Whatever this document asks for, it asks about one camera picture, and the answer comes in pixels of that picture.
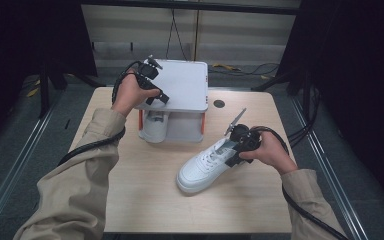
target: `white shoe on shelf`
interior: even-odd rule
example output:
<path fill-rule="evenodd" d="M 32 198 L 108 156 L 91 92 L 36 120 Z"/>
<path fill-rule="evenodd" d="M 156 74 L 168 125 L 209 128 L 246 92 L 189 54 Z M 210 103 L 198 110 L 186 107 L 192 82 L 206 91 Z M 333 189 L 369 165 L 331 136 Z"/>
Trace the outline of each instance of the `white shoe on shelf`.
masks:
<path fill-rule="evenodd" d="M 230 168 L 226 161 L 235 155 L 236 151 L 232 148 L 236 144 L 228 138 L 222 138 L 207 150 L 189 159 L 177 174 L 178 187 L 186 193 L 196 193 L 209 187 Z"/>
<path fill-rule="evenodd" d="M 170 112 L 143 111 L 143 127 L 139 136 L 150 143 L 164 141 L 167 135 L 167 123 Z"/>

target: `right hand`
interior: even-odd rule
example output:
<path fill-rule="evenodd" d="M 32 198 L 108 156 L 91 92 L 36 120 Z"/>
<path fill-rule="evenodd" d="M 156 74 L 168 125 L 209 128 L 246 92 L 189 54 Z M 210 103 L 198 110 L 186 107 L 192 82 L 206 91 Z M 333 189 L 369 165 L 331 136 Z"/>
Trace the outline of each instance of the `right hand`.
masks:
<path fill-rule="evenodd" d="M 274 167 L 280 175 L 298 169 L 296 163 L 289 157 L 279 140 L 271 132 L 262 131 L 260 135 L 260 147 L 253 151 L 241 152 L 239 154 L 240 158 L 258 159 L 262 163 Z"/>

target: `black horizontal bar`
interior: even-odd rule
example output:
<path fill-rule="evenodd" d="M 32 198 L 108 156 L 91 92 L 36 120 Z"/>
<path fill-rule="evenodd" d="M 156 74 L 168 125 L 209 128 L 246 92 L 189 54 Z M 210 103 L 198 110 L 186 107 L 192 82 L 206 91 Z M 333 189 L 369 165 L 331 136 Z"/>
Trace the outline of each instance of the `black horizontal bar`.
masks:
<path fill-rule="evenodd" d="M 147 7 L 147 8 L 169 8 L 187 10 L 206 10 L 219 12 L 245 12 L 245 13 L 265 13 L 279 15 L 298 15 L 302 13 L 312 13 L 312 10 L 302 10 L 299 8 L 267 7 L 239 4 L 219 4 L 190 1 L 140 1 L 140 0 L 77 0 L 76 2 L 86 5 L 101 6 L 125 6 L 125 7 Z"/>

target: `human hand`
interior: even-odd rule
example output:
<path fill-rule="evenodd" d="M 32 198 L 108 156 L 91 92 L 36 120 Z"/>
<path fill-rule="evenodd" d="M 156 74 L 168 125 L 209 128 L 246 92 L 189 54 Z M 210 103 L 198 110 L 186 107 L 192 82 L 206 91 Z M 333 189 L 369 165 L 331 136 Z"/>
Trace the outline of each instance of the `human hand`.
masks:
<path fill-rule="evenodd" d="M 117 97 L 111 109 L 127 117 L 130 111 L 141 104 L 149 97 L 156 97 L 160 94 L 159 89 L 144 90 L 139 87 L 136 76 L 132 69 L 128 70 L 127 76 L 118 87 Z"/>
<path fill-rule="evenodd" d="M 258 159 L 262 163 L 274 167 L 280 175 L 298 169 L 298 166 L 289 157 L 279 140 L 271 132 L 263 131 L 260 132 L 260 135 L 260 147 L 253 151 L 241 152 L 239 154 L 240 158 Z"/>

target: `long-sleeved shirt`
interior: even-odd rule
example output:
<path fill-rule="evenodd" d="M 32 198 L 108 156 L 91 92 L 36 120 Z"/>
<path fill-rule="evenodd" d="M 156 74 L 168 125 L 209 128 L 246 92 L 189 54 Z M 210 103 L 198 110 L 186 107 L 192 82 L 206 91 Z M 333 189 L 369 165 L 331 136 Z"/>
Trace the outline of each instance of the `long-sleeved shirt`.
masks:
<path fill-rule="evenodd" d="M 112 137 L 126 118 L 110 109 L 97 109 L 77 147 Z M 79 154 L 49 172 L 37 183 L 38 210 L 14 239 L 101 239 L 105 227 L 108 175 L 118 161 L 118 141 Z M 286 192 L 298 205 L 344 234 L 323 198 L 313 170 L 281 176 Z M 329 233 L 289 208 L 292 239 L 334 239 Z"/>

